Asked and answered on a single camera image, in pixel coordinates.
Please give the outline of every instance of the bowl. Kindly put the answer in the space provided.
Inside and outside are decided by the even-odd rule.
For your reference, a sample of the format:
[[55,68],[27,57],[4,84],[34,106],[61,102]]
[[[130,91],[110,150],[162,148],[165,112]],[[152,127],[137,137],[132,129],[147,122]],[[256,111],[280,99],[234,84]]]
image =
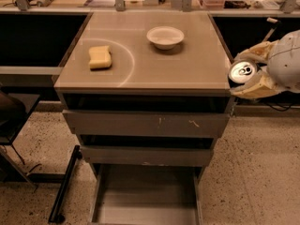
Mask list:
[[170,26],[154,27],[147,33],[149,41],[161,50],[169,50],[184,39],[185,35],[179,29]]

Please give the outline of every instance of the countertop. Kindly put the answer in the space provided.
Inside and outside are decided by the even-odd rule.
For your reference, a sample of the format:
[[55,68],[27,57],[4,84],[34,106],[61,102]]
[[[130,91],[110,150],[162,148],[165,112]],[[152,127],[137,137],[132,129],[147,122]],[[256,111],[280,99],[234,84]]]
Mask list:
[[[169,51],[147,38],[156,26],[182,30],[185,39]],[[92,71],[88,50],[110,45],[112,67]],[[229,91],[230,61],[206,11],[127,10],[95,12],[69,57],[55,89]]]

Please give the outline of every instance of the sponge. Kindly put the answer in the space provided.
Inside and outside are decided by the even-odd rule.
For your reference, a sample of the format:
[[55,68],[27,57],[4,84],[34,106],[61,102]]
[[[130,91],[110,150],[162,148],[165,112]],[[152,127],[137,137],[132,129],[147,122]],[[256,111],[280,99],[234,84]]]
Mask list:
[[90,69],[109,68],[112,65],[110,46],[91,47],[88,52]]

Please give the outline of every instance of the concrete floor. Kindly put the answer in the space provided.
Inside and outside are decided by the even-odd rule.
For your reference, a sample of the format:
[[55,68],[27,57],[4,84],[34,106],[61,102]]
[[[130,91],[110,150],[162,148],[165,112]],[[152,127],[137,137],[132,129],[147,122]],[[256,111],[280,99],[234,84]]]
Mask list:
[[[232,117],[199,184],[203,224],[300,224],[300,111]],[[25,171],[63,173],[77,139],[59,104],[39,104],[8,154]],[[96,179],[80,160],[63,205],[64,224],[87,224]],[[58,185],[0,184],[0,224],[48,223]]]

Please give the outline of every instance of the drawer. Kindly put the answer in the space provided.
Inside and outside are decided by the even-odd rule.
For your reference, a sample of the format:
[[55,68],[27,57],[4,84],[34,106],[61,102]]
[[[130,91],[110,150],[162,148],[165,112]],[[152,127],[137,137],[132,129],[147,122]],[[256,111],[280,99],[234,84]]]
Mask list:
[[221,137],[229,115],[200,112],[118,112],[64,110],[72,133],[81,135]]
[[90,225],[201,224],[192,168],[101,165]]
[[213,156],[214,140],[121,137],[97,138],[97,145],[82,145],[84,160],[101,164],[205,167]]

